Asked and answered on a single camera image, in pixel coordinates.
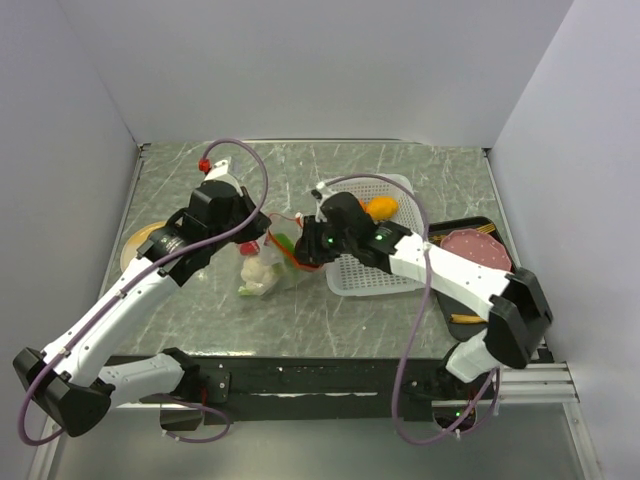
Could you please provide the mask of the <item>watermelon slice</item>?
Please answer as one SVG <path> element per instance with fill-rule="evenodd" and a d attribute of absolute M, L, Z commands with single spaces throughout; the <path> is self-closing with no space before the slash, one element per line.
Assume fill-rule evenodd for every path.
<path fill-rule="evenodd" d="M 275 233 L 272 242 L 285 258 L 286 263 L 292 268 L 296 268 L 296 259 L 294 256 L 295 246 L 292 240 L 284 233 Z"/>

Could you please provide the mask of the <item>red bell pepper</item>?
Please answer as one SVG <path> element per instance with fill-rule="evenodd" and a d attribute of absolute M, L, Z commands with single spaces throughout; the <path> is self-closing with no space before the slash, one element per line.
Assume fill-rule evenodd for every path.
<path fill-rule="evenodd" d="M 249 241 L 238 245 L 239 253 L 242 256 L 256 255 L 260 251 L 260 247 L 256 241 Z"/>

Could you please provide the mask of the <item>dark red apple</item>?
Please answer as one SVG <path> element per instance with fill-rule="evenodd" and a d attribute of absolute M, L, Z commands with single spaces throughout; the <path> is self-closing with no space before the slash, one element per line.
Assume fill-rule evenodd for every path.
<path fill-rule="evenodd" d="M 322 271 L 322 269 L 324 268 L 324 265 L 307 265 L 307 264 L 298 263 L 296 268 L 307 273 L 315 273 L 318 271 Z"/>

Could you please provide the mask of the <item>orange lemon fruit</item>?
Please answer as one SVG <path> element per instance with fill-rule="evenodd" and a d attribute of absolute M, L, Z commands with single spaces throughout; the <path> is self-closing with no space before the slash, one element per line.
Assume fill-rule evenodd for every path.
<path fill-rule="evenodd" d="M 390 220 L 399 210 L 398 202 L 389 196 L 377 196 L 366 204 L 366 213 L 376 222 Z"/>

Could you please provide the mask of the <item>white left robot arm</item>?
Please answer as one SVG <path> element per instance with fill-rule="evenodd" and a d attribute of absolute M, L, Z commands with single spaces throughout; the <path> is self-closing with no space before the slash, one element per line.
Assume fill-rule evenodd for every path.
<path fill-rule="evenodd" d="M 154 395 L 184 402 L 213 384 L 178 348 L 141 361 L 108 366 L 134 324 L 181 288 L 229 243 L 262 236 L 269 225 L 247 189 L 206 180 L 187 207 L 153 230 L 120 279 L 65 334 L 42 350 L 25 348 L 13 367 L 27 393 L 62 432 L 79 437 L 114 407 Z"/>

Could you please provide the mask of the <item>clear zip bag orange zipper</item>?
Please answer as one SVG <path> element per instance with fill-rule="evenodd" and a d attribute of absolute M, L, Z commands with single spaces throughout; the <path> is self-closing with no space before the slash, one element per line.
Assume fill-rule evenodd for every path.
<path fill-rule="evenodd" d="M 267 229 L 266 233 L 263 236 L 261 236 L 258 240 L 252 240 L 258 243 L 260 247 L 260 251 L 258 254 L 251 255 L 251 256 L 258 256 L 264 264 L 272 265 L 278 271 L 280 278 L 277 284 L 269 292 L 267 292 L 264 295 L 292 289 L 297 285 L 299 285 L 300 283 L 306 282 L 307 280 L 310 280 L 312 277 L 317 276 L 320 272 L 324 270 L 323 268 L 322 271 L 318 271 L 315 273 L 307 273 L 297 268 L 292 268 L 286 263 L 285 258 L 272 242 L 273 235 L 275 233 L 284 233 L 292 240 L 295 246 L 297 240 L 300 238 L 302 234 L 303 215 L 300 212 L 296 213 L 294 216 L 286 216 L 281 213 L 273 212 L 273 213 L 270 213 L 268 217 L 271 221 L 271 224 Z M 241 264 L 239 265 L 239 281 L 240 281 L 239 287 L 240 287 L 243 284 L 240 277 L 240 271 L 241 271 L 244 259 L 248 256 L 242 256 L 239 253 L 238 245 L 236 246 L 236 249 L 238 251 L 238 254 L 241 257 Z"/>

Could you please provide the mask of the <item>white cauliflower toy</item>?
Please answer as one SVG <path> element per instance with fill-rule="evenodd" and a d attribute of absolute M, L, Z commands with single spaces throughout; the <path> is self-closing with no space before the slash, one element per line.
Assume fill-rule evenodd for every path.
<path fill-rule="evenodd" d="M 248 256 L 243 261 L 240 277 L 243 284 L 238 293 L 241 296 L 261 296 L 277 284 L 280 275 L 272 265 L 264 264 L 258 256 Z"/>

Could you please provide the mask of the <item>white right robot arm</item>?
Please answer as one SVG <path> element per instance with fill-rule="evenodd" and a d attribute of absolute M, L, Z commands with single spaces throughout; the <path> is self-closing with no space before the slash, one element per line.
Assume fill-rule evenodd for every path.
<path fill-rule="evenodd" d="M 459 343 L 437 375 L 439 390 L 460 398 L 495 367 L 523 369 L 531 361 L 552 313 L 536 276 L 524 268 L 504 271 L 448 252 L 392 221 L 375 223 L 349 192 L 316 188 L 313 215 L 303 219 L 294 256 L 320 267 L 342 255 L 443 293 L 485 320 L 486 327 Z"/>

